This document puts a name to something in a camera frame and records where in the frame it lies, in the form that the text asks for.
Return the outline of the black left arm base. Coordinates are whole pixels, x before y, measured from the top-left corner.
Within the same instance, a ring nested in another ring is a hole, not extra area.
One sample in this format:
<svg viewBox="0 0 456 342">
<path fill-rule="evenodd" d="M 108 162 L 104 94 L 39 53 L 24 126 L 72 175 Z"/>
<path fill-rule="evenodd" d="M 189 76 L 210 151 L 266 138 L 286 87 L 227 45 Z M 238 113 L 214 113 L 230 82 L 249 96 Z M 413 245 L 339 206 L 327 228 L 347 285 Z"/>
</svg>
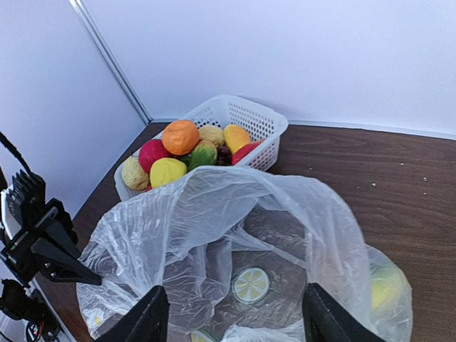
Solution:
<svg viewBox="0 0 456 342">
<path fill-rule="evenodd" d="M 38 290 L 32 296 L 13 279 L 1 280 L 1 311 L 15 321 L 27 321 L 37 328 L 29 341 L 56 341 L 61 327 Z"/>
</svg>

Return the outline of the yellow-green fruit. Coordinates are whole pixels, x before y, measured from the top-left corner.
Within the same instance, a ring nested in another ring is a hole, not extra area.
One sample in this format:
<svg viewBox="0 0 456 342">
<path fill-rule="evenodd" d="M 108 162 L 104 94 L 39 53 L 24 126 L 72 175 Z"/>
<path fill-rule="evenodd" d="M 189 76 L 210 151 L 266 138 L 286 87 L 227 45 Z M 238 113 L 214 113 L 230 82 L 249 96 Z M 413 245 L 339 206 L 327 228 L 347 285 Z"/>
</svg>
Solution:
<svg viewBox="0 0 456 342">
<path fill-rule="evenodd" d="M 375 267 L 370 275 L 372 309 L 391 310 L 403 292 L 401 271 L 396 266 Z"/>
</svg>

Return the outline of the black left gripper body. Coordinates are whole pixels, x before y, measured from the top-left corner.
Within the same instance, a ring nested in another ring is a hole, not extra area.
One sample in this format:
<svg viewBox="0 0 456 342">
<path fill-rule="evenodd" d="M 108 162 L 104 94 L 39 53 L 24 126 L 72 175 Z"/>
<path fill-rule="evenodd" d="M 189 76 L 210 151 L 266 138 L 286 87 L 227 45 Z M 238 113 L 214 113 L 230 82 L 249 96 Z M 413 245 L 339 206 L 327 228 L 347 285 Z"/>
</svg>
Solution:
<svg viewBox="0 0 456 342">
<path fill-rule="evenodd" d="M 1 223 L 6 233 L 1 260 L 23 285 L 39 273 L 55 281 L 72 281 L 77 247 L 72 221 L 63 204 L 52 199 L 33 219 L 29 211 L 6 198 L 1 200 Z"/>
</svg>

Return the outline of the pale yellow fruit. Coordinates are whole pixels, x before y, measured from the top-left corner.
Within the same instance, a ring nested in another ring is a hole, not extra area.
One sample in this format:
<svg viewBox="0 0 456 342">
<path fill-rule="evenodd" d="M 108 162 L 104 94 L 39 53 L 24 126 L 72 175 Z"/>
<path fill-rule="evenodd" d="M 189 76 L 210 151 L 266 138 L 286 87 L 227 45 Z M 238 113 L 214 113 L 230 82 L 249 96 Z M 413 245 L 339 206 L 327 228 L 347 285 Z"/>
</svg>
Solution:
<svg viewBox="0 0 456 342">
<path fill-rule="evenodd" d="M 121 176 L 125 185 L 131 190 L 145 191 L 150 185 L 149 174 L 147 174 L 139 163 L 139 159 L 130 156 L 123 164 Z"/>
</svg>

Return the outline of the pink fruit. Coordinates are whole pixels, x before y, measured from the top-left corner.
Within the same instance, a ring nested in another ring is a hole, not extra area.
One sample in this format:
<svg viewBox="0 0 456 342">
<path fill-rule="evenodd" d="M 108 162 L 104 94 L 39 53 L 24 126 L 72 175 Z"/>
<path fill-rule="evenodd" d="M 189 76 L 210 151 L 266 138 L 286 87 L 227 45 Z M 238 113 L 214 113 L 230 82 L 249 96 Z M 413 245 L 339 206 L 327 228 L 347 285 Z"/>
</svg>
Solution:
<svg viewBox="0 0 456 342">
<path fill-rule="evenodd" d="M 164 157 L 172 157 L 172 154 L 165 149 L 160 139 L 152 139 L 140 148 L 138 161 L 141 168 L 149 174 L 154 162 Z"/>
</svg>

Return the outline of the orange fruit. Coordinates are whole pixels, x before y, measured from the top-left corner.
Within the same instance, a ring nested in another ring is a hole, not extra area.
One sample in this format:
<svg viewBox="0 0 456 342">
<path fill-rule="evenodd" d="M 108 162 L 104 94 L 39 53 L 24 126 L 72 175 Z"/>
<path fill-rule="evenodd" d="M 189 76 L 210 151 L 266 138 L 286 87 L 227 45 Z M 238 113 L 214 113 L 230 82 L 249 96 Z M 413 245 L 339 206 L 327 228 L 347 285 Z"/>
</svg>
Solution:
<svg viewBox="0 0 456 342">
<path fill-rule="evenodd" d="M 162 143 L 169 153 L 183 156 L 193 151 L 199 136 L 198 127 L 191 120 L 177 120 L 164 129 Z"/>
</svg>

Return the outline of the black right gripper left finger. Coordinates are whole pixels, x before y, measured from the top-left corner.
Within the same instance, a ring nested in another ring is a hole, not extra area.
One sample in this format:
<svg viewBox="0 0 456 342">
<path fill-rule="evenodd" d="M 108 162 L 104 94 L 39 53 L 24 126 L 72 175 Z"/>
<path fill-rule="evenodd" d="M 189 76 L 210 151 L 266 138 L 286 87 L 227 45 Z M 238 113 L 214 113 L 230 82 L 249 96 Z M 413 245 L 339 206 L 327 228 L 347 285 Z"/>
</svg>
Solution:
<svg viewBox="0 0 456 342">
<path fill-rule="evenodd" d="M 106 333 L 106 341 L 166 341 L 170 305 L 154 286 Z"/>
</svg>

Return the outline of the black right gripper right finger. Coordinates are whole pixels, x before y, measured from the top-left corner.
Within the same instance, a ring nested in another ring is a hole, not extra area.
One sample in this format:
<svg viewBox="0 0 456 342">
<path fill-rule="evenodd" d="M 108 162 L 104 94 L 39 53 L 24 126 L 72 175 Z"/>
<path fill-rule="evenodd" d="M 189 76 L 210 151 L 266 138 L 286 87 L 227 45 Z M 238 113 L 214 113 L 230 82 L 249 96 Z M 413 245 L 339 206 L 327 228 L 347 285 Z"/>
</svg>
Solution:
<svg viewBox="0 0 456 342">
<path fill-rule="evenodd" d="M 317 283 L 308 283 L 302 299 L 306 341 L 384 342 Z"/>
</svg>

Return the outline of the clear printed plastic bag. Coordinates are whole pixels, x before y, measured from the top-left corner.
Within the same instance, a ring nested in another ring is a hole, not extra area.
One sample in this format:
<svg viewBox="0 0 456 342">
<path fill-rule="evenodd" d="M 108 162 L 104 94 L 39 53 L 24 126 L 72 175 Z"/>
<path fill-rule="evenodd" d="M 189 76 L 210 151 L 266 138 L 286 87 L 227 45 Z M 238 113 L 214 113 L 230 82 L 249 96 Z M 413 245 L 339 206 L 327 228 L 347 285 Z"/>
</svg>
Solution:
<svg viewBox="0 0 456 342">
<path fill-rule="evenodd" d="M 385 341 L 412 334 L 404 273 L 399 268 L 398 304 L 374 311 L 371 270 L 396 265 L 365 243 L 350 207 L 314 178 L 197 168 L 107 211 L 81 262 L 103 280 L 76 287 L 93 338 L 160 285 L 170 303 L 170 341 L 200 331 L 217 341 L 303 341 L 308 283 Z"/>
</svg>

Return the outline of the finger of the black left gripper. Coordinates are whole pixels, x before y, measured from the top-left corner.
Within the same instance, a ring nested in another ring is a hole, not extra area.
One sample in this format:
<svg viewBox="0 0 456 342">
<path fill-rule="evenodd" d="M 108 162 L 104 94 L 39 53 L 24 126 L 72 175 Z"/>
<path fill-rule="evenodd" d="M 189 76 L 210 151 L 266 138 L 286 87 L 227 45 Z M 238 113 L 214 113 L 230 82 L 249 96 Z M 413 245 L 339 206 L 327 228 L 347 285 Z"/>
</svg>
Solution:
<svg viewBox="0 0 456 342">
<path fill-rule="evenodd" d="M 101 277 L 78 260 L 81 253 L 59 222 L 50 222 L 30 250 L 40 272 L 53 282 L 102 284 Z"/>
</svg>

